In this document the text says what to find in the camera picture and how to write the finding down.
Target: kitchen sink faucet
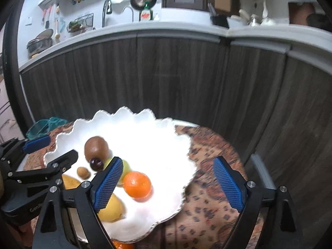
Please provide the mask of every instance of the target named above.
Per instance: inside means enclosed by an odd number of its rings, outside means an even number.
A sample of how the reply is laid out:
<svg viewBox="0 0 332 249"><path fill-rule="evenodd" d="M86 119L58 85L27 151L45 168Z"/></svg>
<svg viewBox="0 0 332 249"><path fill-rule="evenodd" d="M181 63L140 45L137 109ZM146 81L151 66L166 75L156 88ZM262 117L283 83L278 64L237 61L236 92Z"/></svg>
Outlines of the kitchen sink faucet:
<svg viewBox="0 0 332 249"><path fill-rule="evenodd" d="M105 14L112 14L112 2L111 2L111 0L105 0L105 2L104 2L102 27L105 27Z"/></svg>
<svg viewBox="0 0 332 249"><path fill-rule="evenodd" d="M125 6L125 8L122 10L122 12L123 12L126 8L129 8L129 9L132 11L132 22L134 22L134 10L132 10L132 8L131 8L129 5L127 5L127 6Z"/></svg>

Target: yellow mango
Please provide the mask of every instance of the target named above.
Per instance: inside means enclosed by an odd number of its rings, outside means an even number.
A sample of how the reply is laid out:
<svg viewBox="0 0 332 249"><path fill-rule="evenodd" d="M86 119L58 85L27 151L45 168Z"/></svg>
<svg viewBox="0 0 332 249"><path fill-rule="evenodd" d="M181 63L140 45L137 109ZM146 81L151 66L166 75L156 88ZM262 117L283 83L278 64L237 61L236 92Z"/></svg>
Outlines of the yellow mango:
<svg viewBox="0 0 332 249"><path fill-rule="evenodd" d="M103 222L112 222L119 219L124 211L124 206L121 200L118 199L115 194L112 194L106 208L101 209L97 215Z"/></svg>
<svg viewBox="0 0 332 249"><path fill-rule="evenodd" d="M62 174L62 180L65 189L73 189L78 187L81 183L68 175Z"/></svg>

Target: green apple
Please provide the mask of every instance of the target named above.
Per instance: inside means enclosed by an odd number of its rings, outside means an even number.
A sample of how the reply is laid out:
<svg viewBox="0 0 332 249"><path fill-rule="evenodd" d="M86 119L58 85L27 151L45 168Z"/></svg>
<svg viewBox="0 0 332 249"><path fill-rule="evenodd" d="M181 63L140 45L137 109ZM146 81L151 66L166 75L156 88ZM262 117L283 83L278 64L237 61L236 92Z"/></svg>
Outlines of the green apple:
<svg viewBox="0 0 332 249"><path fill-rule="evenodd" d="M105 163L104 163L104 169L107 167L107 165L112 161L112 158L108 158ZM129 173L131 172L131 168L128 164L127 161L123 160L122 159L122 162L123 162L123 171L122 171L122 175L119 179L119 182L117 184L122 184L123 183L123 178Z"/></svg>
<svg viewBox="0 0 332 249"><path fill-rule="evenodd" d="M123 184L123 178L124 178L129 172L132 171L132 170L130 169L130 166L129 166L128 162L125 161L125 160L122 160L122 161L123 161L123 172L122 172L122 175L121 175L121 177L120 177L120 179L119 179L118 184Z"/></svg>

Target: table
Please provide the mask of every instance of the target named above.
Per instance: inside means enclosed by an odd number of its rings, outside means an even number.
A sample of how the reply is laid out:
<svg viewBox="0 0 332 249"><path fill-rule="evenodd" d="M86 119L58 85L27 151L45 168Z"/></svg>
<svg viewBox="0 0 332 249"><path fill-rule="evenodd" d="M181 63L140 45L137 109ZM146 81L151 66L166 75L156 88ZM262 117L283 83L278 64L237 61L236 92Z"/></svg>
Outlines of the table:
<svg viewBox="0 0 332 249"><path fill-rule="evenodd" d="M27 158L24 170L44 167L44 154L55 149L55 137L61 132L70 132L72 124L58 127L50 133L51 144ZM174 218L158 225L145 239L137 242L136 249L218 249L222 248L230 233L238 212L232 209L220 189L212 170L213 159L222 155L230 166L244 178L246 174L235 149L206 127L192 127L183 122L176 126L178 134L188 134L192 139L189 153L198 171L193 182L187 187L183 209ZM263 220L258 217L247 248L255 248Z"/></svg>

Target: wire basket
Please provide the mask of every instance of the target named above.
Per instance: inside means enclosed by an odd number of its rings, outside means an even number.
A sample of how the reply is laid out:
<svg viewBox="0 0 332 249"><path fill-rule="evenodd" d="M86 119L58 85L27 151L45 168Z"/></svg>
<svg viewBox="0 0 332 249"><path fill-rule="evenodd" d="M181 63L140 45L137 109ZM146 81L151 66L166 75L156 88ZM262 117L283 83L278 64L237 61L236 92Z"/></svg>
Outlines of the wire basket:
<svg viewBox="0 0 332 249"><path fill-rule="evenodd" d="M86 28L93 27L93 13L77 18L69 22L67 26L68 33L85 30Z"/></svg>

